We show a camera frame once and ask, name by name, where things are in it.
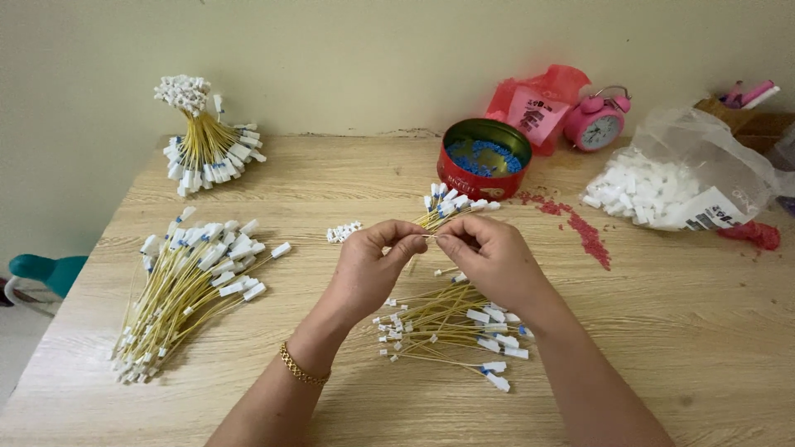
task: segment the woman's left hand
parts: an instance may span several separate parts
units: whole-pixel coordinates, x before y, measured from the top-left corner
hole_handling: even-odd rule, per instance
[[[334,276],[318,305],[341,311],[353,327],[389,297],[403,266],[425,253],[428,232],[402,220],[387,220],[354,232],[343,243]],[[392,247],[386,255],[384,247]]]

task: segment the pink alarm clock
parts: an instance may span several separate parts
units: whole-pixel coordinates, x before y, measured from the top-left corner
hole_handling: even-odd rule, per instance
[[[599,96],[610,88],[621,88],[623,96]],[[611,85],[580,101],[566,118],[563,129],[574,146],[586,152],[600,150],[612,143],[624,129],[624,114],[630,111],[630,93],[626,87]]]

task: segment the beige wall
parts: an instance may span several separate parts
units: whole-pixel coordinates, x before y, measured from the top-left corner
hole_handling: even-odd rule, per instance
[[[227,119],[279,134],[443,130],[553,62],[626,85],[630,126],[738,78],[795,98],[792,0],[205,2],[0,0],[3,267],[89,252],[184,129],[152,99],[163,75],[206,77]]]

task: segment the red plastic pellets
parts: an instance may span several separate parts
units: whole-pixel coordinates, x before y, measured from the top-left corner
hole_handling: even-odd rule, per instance
[[[729,239],[750,240],[758,249],[775,250],[781,244],[778,228],[753,220],[733,228],[721,228],[718,235]]]
[[[610,252],[607,251],[602,241],[599,240],[599,230],[593,228],[580,217],[571,205],[555,203],[555,200],[546,199],[540,194],[531,194],[527,191],[520,191],[517,197],[522,200],[523,205],[527,205],[530,202],[540,204],[540,206],[536,208],[547,214],[560,216],[561,212],[567,212],[571,216],[567,221],[568,225],[580,233],[580,239],[582,239],[585,252],[599,261],[599,264],[604,267],[604,270],[610,270]]]

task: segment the red tin can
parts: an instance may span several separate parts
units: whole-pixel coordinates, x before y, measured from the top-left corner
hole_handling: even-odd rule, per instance
[[[483,151],[477,160],[478,163],[497,167],[492,173],[492,177],[483,177],[460,168],[445,150],[446,147],[457,142],[478,140],[493,142],[508,149],[519,160],[522,170],[511,173],[502,157],[491,151]],[[471,144],[462,145],[454,155],[474,157]],[[532,156],[532,146],[527,138],[504,122],[484,118],[465,119],[453,124],[444,133],[439,161],[436,163],[436,172],[439,174],[440,180],[446,183],[450,189],[458,189],[461,194],[466,194],[470,199],[505,200],[519,190]]]

